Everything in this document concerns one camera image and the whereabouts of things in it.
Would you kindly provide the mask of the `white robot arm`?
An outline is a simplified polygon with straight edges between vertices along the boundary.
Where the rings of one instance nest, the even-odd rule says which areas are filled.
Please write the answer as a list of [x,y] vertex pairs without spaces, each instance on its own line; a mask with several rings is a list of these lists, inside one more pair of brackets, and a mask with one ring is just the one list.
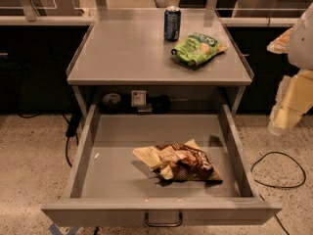
[[283,77],[270,114],[268,130],[280,136],[294,128],[313,108],[313,5],[293,27],[273,40],[267,50],[287,54],[289,63],[299,69],[293,77]]

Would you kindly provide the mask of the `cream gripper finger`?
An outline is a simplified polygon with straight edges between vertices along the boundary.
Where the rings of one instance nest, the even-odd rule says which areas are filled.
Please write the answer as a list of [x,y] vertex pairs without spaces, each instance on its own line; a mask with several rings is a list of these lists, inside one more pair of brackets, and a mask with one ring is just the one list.
[[292,109],[274,106],[269,117],[268,130],[276,136],[285,135],[298,124],[301,118],[302,115]]
[[267,50],[274,54],[287,54],[290,47],[291,31],[292,28],[287,29],[279,37],[271,41],[267,46]]

